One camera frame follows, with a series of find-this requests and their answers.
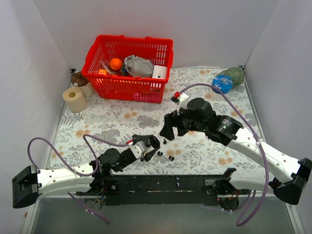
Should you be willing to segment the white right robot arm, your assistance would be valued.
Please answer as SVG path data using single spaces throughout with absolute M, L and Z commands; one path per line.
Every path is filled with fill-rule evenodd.
M 174 140 L 174 128 L 180 137 L 189 131 L 201 132 L 211 141 L 236 150 L 264 167 L 263 172 L 253 173 L 229 168 L 219 181 L 209 186 L 211 190 L 220 195 L 243 189 L 267 191 L 285 203 L 299 203 L 312 170 L 311 160 L 299 160 L 261 142 L 239 121 L 217 115 L 211 104 L 202 98 L 190 100 L 182 93 L 171 100 L 177 104 L 177 109 L 164 116 L 162 137 Z

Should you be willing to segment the floral patterned table mat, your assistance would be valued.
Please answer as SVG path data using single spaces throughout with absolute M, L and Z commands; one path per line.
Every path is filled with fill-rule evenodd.
M 93 94 L 87 99 L 85 110 L 74 114 L 64 111 L 48 169 L 63 168 L 65 164 L 79 166 L 104 153 L 111 143 L 123 144 L 132 135 L 158 136 L 163 117 L 176 105 L 171 101 L 174 92 L 187 88 L 191 98 L 208 101 L 219 115 L 228 115 L 247 122 L 258 130 L 258 123 L 244 84 L 228 93 L 229 101 L 215 101 L 209 96 L 208 85 L 219 68 L 173 68 L 165 86 L 160 104 L 131 102 L 100 98 Z M 263 172 L 264 169 L 243 154 L 209 140 L 203 133 L 188 132 L 183 137 L 163 144 L 162 156 L 154 155 L 151 161 L 136 161 L 126 167 L 126 175 L 208 175 L 223 174 L 228 168 L 242 172 Z

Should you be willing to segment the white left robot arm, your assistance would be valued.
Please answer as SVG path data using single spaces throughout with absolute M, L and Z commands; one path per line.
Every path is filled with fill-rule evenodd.
M 119 152 L 117 147 L 117 144 L 112 144 L 110 149 L 95 160 L 76 167 L 45 170 L 35 165 L 27 166 L 12 179 L 13 208 L 31 206 L 50 195 L 105 193 L 110 188 L 106 180 L 112 178 L 114 172 L 123 172 L 125 167 L 138 159 L 150 161 L 160 149 L 160 142 L 154 135 L 133 135 L 124 144 L 126 150 Z

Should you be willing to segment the red plastic shopping basket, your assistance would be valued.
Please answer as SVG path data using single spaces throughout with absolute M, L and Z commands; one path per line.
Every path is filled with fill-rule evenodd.
M 173 64 L 174 42 L 164 38 L 99 35 L 91 46 L 82 75 L 101 98 L 161 103 Z M 167 68 L 164 79 L 99 74 L 104 61 L 136 55 Z

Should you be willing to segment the clear snack packet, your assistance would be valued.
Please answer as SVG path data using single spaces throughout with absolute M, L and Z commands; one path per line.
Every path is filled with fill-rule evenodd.
M 107 74 L 120 76 L 120 70 L 114 70 L 110 66 L 110 62 L 108 60 L 100 60 L 101 69 L 106 70 Z

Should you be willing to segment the crumpled grey plastic bag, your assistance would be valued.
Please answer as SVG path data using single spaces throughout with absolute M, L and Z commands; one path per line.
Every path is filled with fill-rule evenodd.
M 154 65 L 153 63 L 142 57 L 130 55 L 124 59 L 125 69 L 133 77 L 151 78 Z

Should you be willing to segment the white small box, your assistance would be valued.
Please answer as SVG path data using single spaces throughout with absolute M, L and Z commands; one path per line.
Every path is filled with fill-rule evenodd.
M 165 79 L 167 74 L 167 67 L 155 65 L 153 69 L 152 78 L 155 79 Z

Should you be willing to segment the beige paper roll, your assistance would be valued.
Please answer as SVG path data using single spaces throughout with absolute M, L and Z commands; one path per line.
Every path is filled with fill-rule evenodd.
M 78 87 L 71 87 L 63 92 L 63 100 L 73 113 L 83 111 L 87 107 L 87 100 Z

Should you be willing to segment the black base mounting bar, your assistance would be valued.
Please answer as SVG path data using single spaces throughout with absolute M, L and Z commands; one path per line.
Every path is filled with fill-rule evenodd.
M 107 206 L 138 204 L 203 204 L 217 206 L 229 198 L 226 209 L 239 205 L 247 189 L 235 189 L 221 175 L 116 175 L 95 179 L 83 196 L 104 196 Z

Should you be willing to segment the green avocado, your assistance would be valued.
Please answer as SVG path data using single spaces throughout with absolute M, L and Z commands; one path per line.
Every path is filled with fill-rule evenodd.
M 239 67 L 231 67 L 219 73 L 219 75 L 227 75 L 233 82 L 233 88 L 238 87 L 244 81 L 244 72 Z

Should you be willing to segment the glossy black earbud charging case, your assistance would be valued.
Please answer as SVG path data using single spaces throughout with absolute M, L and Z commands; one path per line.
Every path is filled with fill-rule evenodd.
M 155 149 L 155 148 L 158 148 L 160 146 L 160 142 L 159 140 L 157 139 L 156 136 L 151 136 L 149 138 L 149 142 L 150 142 L 150 145 Z

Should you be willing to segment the orange fruit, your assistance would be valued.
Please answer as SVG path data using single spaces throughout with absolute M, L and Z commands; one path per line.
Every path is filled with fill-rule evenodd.
M 119 71 L 122 68 L 122 61 L 119 58 L 113 58 L 110 60 L 109 65 L 112 70 Z

